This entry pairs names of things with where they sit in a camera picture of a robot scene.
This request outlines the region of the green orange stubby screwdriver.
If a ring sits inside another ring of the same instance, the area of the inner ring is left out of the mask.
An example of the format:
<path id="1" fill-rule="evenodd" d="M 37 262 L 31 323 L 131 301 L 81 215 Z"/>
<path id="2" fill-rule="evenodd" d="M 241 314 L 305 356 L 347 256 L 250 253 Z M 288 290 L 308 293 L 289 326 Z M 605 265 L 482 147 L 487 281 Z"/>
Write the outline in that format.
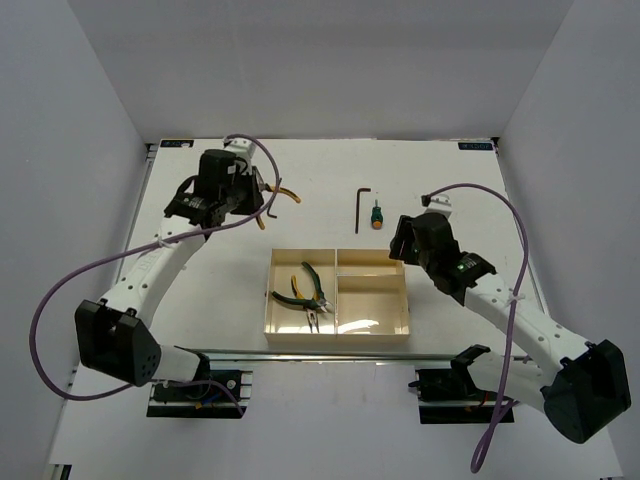
<path id="1" fill-rule="evenodd" d="M 374 230 L 380 230 L 384 224 L 384 217 L 378 200 L 374 201 L 370 216 L 371 227 Z"/>

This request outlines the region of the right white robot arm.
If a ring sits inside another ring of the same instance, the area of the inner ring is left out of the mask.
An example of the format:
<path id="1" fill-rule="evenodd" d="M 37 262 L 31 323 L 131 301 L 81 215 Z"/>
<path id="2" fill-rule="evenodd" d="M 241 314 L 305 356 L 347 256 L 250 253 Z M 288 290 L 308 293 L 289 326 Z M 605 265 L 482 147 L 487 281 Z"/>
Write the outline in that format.
<path id="1" fill-rule="evenodd" d="M 510 368 L 505 394 L 542 412 L 566 439 L 583 444 L 631 406 L 625 359 L 611 341 L 593 343 L 518 299 L 495 267 L 464 252 L 447 217 L 400 217 L 389 256 L 421 267 L 443 294 L 511 333 L 531 359 Z"/>

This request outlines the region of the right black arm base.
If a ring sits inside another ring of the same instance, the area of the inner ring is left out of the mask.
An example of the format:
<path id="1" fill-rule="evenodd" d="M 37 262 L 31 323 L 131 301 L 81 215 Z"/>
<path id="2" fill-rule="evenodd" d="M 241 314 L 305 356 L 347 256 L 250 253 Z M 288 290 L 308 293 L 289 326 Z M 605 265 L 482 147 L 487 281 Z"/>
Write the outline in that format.
<path id="1" fill-rule="evenodd" d="M 473 345 L 455 356 L 444 367 L 429 366 L 415 370 L 408 389 L 418 399 L 422 425 L 489 424 L 495 406 L 497 388 L 480 390 L 472 382 L 468 367 L 486 346 Z"/>

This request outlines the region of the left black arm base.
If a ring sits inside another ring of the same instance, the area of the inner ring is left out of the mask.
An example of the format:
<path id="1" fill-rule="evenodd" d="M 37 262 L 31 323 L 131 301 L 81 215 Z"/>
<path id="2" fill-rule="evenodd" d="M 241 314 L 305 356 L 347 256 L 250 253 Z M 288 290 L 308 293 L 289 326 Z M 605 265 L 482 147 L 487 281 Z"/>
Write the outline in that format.
<path id="1" fill-rule="evenodd" d="M 172 419 L 241 419 L 249 405 L 253 369 L 245 362 L 211 359 L 199 384 L 151 387 L 146 416 Z"/>

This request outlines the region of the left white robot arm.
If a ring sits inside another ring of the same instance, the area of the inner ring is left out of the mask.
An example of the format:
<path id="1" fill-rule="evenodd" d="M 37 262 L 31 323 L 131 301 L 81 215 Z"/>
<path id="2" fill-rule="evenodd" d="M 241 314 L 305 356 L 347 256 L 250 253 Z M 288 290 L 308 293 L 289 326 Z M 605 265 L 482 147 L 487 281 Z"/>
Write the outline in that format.
<path id="1" fill-rule="evenodd" d="M 227 215 L 250 216 L 263 205 L 259 172 L 252 164 L 254 143 L 225 142 L 200 157 L 196 175 L 186 179 L 164 210 L 154 248 L 96 301 L 75 311 L 81 363 L 135 386 L 153 380 L 176 382 L 188 398 L 211 387 L 203 355 L 161 345 L 150 327 L 164 295 L 188 260 Z"/>

